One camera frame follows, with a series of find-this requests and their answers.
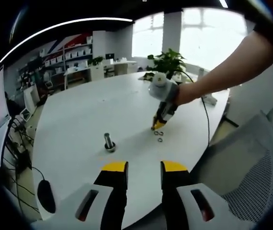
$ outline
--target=computer mouse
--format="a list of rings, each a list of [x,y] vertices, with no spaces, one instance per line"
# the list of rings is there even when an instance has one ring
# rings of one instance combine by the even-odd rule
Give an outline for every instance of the computer mouse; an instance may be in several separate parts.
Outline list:
[[[47,180],[41,180],[37,187],[37,198],[47,212],[55,213],[56,204],[54,195],[51,191],[50,183]]]

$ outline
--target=hand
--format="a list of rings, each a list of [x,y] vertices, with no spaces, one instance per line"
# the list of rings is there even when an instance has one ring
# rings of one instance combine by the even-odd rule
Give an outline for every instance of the hand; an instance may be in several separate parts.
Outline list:
[[[174,100],[176,105],[189,103],[200,97],[195,83],[182,83],[179,86],[179,93]]]

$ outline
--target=window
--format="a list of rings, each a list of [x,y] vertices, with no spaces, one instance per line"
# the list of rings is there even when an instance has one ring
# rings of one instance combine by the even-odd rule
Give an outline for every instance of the window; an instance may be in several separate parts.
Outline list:
[[[188,8],[183,12],[180,53],[187,63],[212,70],[238,47],[246,35],[245,19],[238,13]]]
[[[159,55],[162,51],[164,13],[141,18],[133,25],[132,56]]]

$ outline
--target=potted plant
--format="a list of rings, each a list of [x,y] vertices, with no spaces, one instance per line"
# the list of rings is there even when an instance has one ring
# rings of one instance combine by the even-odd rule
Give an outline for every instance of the potted plant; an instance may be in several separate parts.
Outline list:
[[[93,59],[90,59],[88,61],[88,64],[89,65],[92,65],[92,66],[97,66],[99,65],[103,60],[103,57],[102,56],[99,56],[99,57],[96,57],[96,58],[93,58]]]
[[[169,49],[168,52],[153,56],[148,55],[147,59],[153,60],[154,67],[146,67],[146,70],[149,71],[157,71],[161,73],[165,73],[167,79],[171,79],[175,74],[181,74],[182,67],[185,68],[185,63],[182,61],[184,57],[172,49]],[[152,77],[155,74],[153,72],[146,73],[144,76],[144,80],[152,81]]]

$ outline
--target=human arm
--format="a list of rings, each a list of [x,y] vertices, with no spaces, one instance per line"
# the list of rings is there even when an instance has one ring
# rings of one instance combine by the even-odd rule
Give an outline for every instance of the human arm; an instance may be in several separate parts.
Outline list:
[[[253,31],[220,65],[193,84],[181,84],[177,105],[247,82],[273,64],[273,45]]]

